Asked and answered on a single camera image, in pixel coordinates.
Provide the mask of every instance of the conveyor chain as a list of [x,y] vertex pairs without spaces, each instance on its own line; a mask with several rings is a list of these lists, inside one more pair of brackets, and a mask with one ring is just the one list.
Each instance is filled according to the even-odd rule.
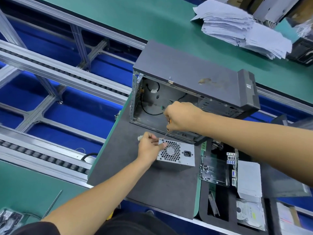
[[41,153],[35,152],[33,150],[30,150],[30,149],[26,149],[24,147],[12,144],[10,142],[3,141],[1,139],[0,139],[0,146],[9,148],[9,149],[12,149],[12,150],[15,150],[15,151],[18,151],[20,153],[24,153],[24,154],[29,155],[29,156],[33,156],[35,158],[38,158],[38,159],[41,159],[41,160],[44,160],[44,161],[47,161],[47,162],[51,162],[51,163],[56,164],[58,166],[65,167],[65,168],[68,168],[70,170],[77,171],[79,173],[83,173],[83,174],[86,174],[86,175],[89,173],[89,170],[86,170],[83,167],[80,167],[80,166],[71,164],[69,162],[65,162],[65,161],[56,159],[54,157],[50,157],[50,156],[45,155],[45,154],[41,154]]
[[88,80],[88,79],[85,79],[85,78],[83,78],[83,77],[79,77],[79,76],[77,76],[77,75],[74,75],[74,74],[72,74],[72,73],[69,73],[69,72],[66,72],[66,71],[60,70],[60,69],[58,69],[58,68],[55,68],[55,67],[49,66],[49,65],[47,65],[47,64],[40,63],[40,62],[38,62],[38,61],[36,61],[36,60],[33,60],[33,59],[30,59],[30,58],[27,58],[27,57],[25,57],[25,56],[23,56],[23,55],[20,55],[20,54],[14,53],[14,52],[9,51],[9,50],[6,50],[6,49],[4,49],[4,48],[0,48],[0,51],[2,51],[2,52],[6,52],[6,53],[8,53],[8,54],[14,55],[14,56],[19,57],[19,58],[22,58],[22,59],[25,59],[25,60],[30,61],[30,62],[32,62],[32,63],[36,63],[36,64],[41,65],[41,66],[43,66],[43,67],[47,67],[47,68],[52,69],[52,70],[54,70],[54,71],[58,71],[58,72],[60,72],[60,73],[66,74],[66,75],[68,75],[68,76],[71,76],[71,77],[73,77],[73,78],[76,78],[76,79],[82,80],[82,81],[84,81],[84,82],[87,82],[87,83],[90,83],[90,84],[93,84],[93,85],[96,85],[96,86],[98,86],[98,87],[101,87],[101,88],[104,88],[104,89],[106,89],[106,90],[109,90],[109,91],[115,92],[115,93],[117,93],[117,94],[120,94],[120,95],[123,95],[123,96],[129,97],[129,94],[126,94],[126,93],[120,92],[120,91],[118,91],[118,90],[115,90],[115,89],[112,89],[112,88],[110,88],[110,87],[107,87],[107,86],[101,85],[101,84],[99,84],[99,83],[95,83],[95,82],[90,81],[90,80]]

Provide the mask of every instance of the gray mat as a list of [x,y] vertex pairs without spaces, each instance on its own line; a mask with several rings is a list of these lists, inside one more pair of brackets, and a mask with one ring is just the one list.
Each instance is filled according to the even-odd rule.
[[[114,132],[108,139],[109,141],[88,179],[88,184],[96,186],[134,161],[138,153],[139,142],[137,137],[143,135],[145,131],[147,131],[145,128],[129,122],[129,106],[127,106]],[[155,135],[157,137],[163,136],[158,133]],[[201,147],[195,147],[196,166],[182,172],[169,172],[151,167],[140,178],[127,197],[192,219],[200,154]]]

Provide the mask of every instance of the person's left hand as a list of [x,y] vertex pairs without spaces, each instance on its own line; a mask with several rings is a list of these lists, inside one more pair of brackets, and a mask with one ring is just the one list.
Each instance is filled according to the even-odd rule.
[[167,142],[159,144],[159,138],[154,134],[145,132],[138,146],[137,159],[150,167],[156,160],[159,151],[166,148]]

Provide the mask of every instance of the honeycomb fan grille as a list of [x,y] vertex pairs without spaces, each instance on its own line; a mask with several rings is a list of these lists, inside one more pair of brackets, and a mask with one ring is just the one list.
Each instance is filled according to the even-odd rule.
[[161,157],[166,161],[176,162],[180,160],[180,145],[176,142],[165,141],[167,146],[161,151]]

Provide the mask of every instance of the person's right arm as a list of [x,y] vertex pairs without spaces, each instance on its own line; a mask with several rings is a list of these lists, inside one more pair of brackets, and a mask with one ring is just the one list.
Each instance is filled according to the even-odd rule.
[[313,131],[207,113],[191,103],[174,102],[164,112],[168,130],[192,131],[224,142],[313,186]]

